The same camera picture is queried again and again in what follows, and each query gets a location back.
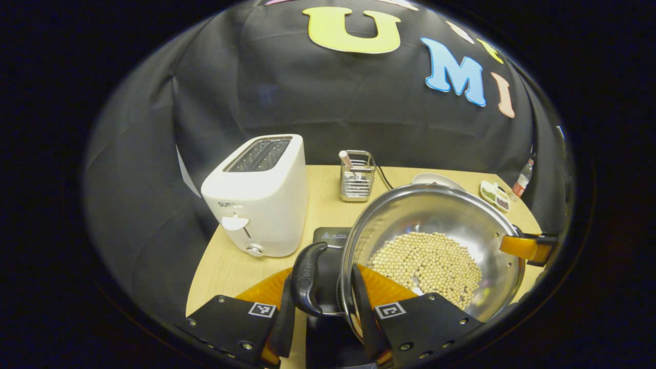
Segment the white plate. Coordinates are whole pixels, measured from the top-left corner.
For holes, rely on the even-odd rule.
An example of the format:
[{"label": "white plate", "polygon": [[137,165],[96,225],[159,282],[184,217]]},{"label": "white plate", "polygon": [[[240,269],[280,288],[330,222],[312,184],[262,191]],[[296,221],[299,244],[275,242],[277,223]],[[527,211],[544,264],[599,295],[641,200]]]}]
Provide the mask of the white plate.
[{"label": "white plate", "polygon": [[434,183],[436,185],[449,186],[456,188],[457,190],[466,191],[461,185],[457,184],[455,181],[444,177],[443,175],[435,173],[420,173],[415,175],[415,178],[412,179],[413,185],[417,183]]}]

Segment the orange pot handle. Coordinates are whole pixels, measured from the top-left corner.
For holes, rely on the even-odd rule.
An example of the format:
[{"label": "orange pot handle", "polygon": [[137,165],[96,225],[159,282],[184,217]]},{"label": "orange pot handle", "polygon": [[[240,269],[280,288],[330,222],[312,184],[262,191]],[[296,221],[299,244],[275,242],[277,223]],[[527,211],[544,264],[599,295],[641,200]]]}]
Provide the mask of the orange pot handle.
[{"label": "orange pot handle", "polygon": [[558,236],[554,234],[503,236],[499,250],[526,259],[529,265],[543,267],[556,244],[558,244]]}]

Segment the blue letter m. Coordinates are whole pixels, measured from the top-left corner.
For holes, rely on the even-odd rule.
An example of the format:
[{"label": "blue letter m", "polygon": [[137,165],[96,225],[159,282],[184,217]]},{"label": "blue letter m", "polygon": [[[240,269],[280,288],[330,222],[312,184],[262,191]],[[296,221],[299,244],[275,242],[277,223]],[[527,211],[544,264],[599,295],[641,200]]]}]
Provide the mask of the blue letter m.
[{"label": "blue letter m", "polygon": [[466,56],[462,60],[462,64],[458,65],[453,54],[446,46],[425,37],[422,37],[421,41],[430,50],[430,60],[433,68],[432,75],[426,78],[426,84],[432,89],[449,92],[451,90],[451,85],[447,82],[447,74],[449,74],[456,95],[462,94],[464,86],[469,82],[469,88],[464,93],[465,97],[476,105],[485,106],[483,78],[481,76],[483,67],[481,67],[481,64]]}]

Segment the stainless steel pot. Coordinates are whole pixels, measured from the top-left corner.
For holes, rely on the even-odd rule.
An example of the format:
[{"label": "stainless steel pot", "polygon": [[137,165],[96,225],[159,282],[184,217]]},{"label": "stainless steel pot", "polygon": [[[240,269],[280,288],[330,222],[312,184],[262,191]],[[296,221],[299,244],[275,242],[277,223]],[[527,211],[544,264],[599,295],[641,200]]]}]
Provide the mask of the stainless steel pot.
[{"label": "stainless steel pot", "polygon": [[[499,251],[504,235],[518,230],[496,209],[465,191],[434,184],[410,184],[375,199],[358,217],[344,247],[338,291],[344,315],[356,335],[358,309],[352,291],[354,263],[366,265],[385,241],[409,232],[440,232],[468,248],[482,272],[479,288],[465,312],[485,322],[515,296],[523,278],[524,260]],[[299,309],[323,315],[314,301],[318,257],[329,248],[314,244],[299,254],[292,271],[292,296]]]}]

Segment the yellow letter u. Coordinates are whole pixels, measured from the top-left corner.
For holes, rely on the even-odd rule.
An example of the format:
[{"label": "yellow letter u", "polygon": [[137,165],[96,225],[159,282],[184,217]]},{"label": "yellow letter u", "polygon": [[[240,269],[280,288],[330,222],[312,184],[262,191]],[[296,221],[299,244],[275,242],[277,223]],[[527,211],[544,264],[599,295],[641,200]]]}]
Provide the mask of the yellow letter u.
[{"label": "yellow letter u", "polygon": [[310,39],[323,47],[351,53],[382,54],[396,50],[401,45],[396,22],[399,18],[389,14],[365,11],[376,22],[378,35],[374,38],[362,38],[346,32],[346,15],[353,11],[347,8],[318,7],[309,8],[303,14],[310,16],[308,33]]}]

